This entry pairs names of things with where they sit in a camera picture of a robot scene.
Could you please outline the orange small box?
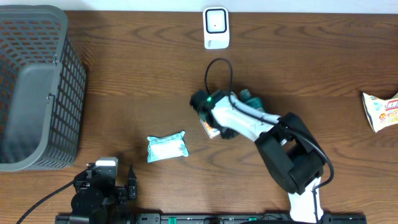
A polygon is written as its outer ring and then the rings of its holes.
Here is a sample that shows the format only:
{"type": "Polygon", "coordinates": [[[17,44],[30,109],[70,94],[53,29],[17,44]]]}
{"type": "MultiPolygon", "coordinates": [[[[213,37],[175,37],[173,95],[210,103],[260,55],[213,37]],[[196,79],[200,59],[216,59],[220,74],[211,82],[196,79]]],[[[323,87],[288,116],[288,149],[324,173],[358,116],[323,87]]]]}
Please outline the orange small box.
{"type": "Polygon", "coordinates": [[[218,129],[212,128],[207,122],[203,120],[200,120],[200,122],[210,139],[213,139],[221,134],[218,129]]]}

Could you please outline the teal white wipes pack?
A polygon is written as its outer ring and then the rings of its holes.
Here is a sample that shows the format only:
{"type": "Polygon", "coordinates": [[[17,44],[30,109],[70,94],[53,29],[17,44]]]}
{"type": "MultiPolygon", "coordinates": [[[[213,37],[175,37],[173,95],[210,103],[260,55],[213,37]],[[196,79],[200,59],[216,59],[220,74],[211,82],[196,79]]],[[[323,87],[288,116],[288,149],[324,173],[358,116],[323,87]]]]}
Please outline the teal white wipes pack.
{"type": "Polygon", "coordinates": [[[151,163],[180,156],[188,157],[189,151],[183,138],[184,135],[185,131],[162,138],[148,136],[147,162],[151,163]]]}

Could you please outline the blue mouthwash bottle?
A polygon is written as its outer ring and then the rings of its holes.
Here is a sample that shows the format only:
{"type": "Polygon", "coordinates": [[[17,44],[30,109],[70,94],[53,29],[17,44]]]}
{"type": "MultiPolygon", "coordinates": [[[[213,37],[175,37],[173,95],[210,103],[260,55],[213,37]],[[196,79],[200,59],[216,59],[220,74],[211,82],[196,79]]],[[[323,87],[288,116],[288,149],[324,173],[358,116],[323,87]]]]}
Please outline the blue mouthwash bottle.
{"type": "Polygon", "coordinates": [[[240,100],[243,103],[247,104],[248,106],[253,107],[256,110],[265,112],[262,100],[259,97],[253,96],[248,89],[244,89],[244,90],[240,91],[239,97],[240,97],[240,100]]]}

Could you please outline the yellow snack bag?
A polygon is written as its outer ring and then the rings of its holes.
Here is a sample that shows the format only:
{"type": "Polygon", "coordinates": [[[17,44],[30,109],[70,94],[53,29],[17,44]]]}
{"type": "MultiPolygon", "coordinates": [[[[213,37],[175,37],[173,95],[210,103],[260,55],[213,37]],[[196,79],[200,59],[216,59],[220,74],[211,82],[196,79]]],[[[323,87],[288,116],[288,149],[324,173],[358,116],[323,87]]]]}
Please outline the yellow snack bag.
{"type": "Polygon", "coordinates": [[[382,100],[362,92],[362,102],[369,125],[375,133],[397,124],[397,94],[391,99],[382,100]]]}

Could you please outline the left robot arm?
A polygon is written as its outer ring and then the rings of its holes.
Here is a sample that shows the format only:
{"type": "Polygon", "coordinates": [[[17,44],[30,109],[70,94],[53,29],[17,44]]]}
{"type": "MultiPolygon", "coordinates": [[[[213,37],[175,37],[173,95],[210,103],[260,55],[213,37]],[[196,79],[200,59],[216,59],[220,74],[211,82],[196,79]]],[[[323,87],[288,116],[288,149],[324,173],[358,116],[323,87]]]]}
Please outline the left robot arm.
{"type": "Polygon", "coordinates": [[[137,199],[137,177],[129,167],[127,184],[116,185],[115,166],[90,164],[75,177],[70,223],[135,223],[129,202],[137,199]]]}

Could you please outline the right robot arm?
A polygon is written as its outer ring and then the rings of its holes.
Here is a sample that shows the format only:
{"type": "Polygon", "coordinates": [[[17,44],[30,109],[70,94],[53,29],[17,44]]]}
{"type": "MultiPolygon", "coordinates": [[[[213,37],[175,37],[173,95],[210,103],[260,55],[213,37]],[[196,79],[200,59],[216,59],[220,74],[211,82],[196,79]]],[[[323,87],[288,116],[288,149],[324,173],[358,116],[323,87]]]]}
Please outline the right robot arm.
{"type": "Polygon", "coordinates": [[[323,167],[330,160],[297,115],[257,110],[226,90],[212,95],[199,90],[190,106],[221,138],[242,135],[255,144],[271,177],[289,195],[293,221],[318,223],[322,219],[318,193],[323,167]]]}

